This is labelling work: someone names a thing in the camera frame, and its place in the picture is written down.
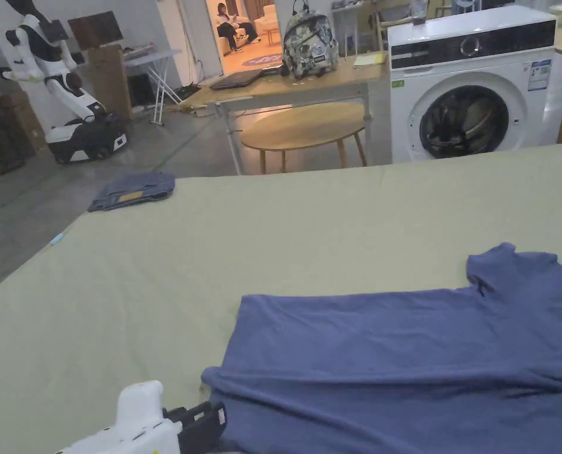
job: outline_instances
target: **backpack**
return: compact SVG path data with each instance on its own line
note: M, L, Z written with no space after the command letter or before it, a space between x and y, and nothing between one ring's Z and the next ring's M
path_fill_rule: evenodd
M297 79L322 76L338 67L338 43L334 40L330 20L311 11L307 0L304 7L294 11L283 37L283 62Z

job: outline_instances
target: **humanoid robot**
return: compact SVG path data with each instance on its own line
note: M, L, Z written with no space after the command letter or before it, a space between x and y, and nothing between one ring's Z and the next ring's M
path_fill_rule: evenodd
M48 91L70 108L77 119L46 133L46 141L60 164L71 161L105 159L127 141L124 125L114 113L82 89L81 78L73 73L77 64L65 40L69 35L60 21L49 22L33 0L6 0L23 15L21 25L6 32L9 43L21 57L14 63L24 71L2 69L10 80L44 82Z

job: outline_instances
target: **person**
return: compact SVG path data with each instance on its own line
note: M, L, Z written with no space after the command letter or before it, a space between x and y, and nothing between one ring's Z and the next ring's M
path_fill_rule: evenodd
M218 35L220 37L225 37L231 47L231 51L239 52L240 49L237 48L237 43L235 42L235 36L237 28L242 28L246 31L248 36L248 44L259 43L261 38L256 33L256 29L250 22L237 23L237 16L229 16L227 14L227 6L224 3L218 4L218 15L216 17L218 24Z

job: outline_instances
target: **white sofa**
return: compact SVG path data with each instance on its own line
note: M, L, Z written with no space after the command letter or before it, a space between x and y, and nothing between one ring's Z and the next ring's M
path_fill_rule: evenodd
M270 30L272 25L279 27L279 20L277 19L277 8L275 5L266 5L264 7L264 16L254 21L256 24L256 33L264 35L266 30Z
M218 29L217 26L215 24L218 23L217 21L217 15L218 15L218 11L216 10L212 10L212 8L210 8L209 10L209 14L210 14L210 19L211 19L211 24L214 28L214 36L216 39L216 43L218 45L218 48L220 49L220 52L222 53L222 55L226 55L228 53L231 52L231 47L228 43L228 40L225 37L220 37L218 35ZM237 22L241 23L241 22L250 22L250 20L248 18L244 18L241 16L237 16ZM239 38L241 36L245 36L246 35L246 31L243 28L238 28L236 29L237 35L235 36L235 42L237 43L237 47L241 47L244 46L247 43L247 40L243 39L240 40Z

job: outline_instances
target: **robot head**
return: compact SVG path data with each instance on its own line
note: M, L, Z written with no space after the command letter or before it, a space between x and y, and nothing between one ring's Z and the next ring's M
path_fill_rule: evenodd
M41 14L35 5L33 4L33 0L5 0L17 13L27 16L32 15L35 16L39 21L44 21L44 15Z

